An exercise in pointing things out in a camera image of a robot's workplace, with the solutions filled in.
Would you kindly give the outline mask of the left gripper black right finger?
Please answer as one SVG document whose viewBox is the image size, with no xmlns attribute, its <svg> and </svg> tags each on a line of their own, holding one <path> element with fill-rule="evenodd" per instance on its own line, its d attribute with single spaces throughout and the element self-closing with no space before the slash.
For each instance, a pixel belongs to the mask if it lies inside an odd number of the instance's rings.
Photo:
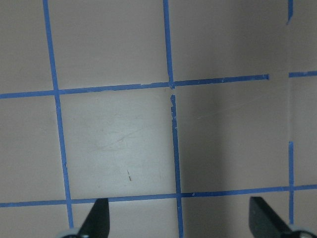
<svg viewBox="0 0 317 238">
<path fill-rule="evenodd" d="M 281 217 L 258 196 L 249 200 L 249 229 L 254 238 L 290 238 L 292 234 Z"/>
</svg>

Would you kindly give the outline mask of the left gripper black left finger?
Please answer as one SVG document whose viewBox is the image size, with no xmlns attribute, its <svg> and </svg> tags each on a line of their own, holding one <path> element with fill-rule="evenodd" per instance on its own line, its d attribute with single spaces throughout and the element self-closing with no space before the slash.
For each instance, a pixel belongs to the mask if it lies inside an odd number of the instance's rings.
<svg viewBox="0 0 317 238">
<path fill-rule="evenodd" d="M 80 227 L 78 238 L 107 238 L 110 231 L 109 202 L 99 198 Z"/>
</svg>

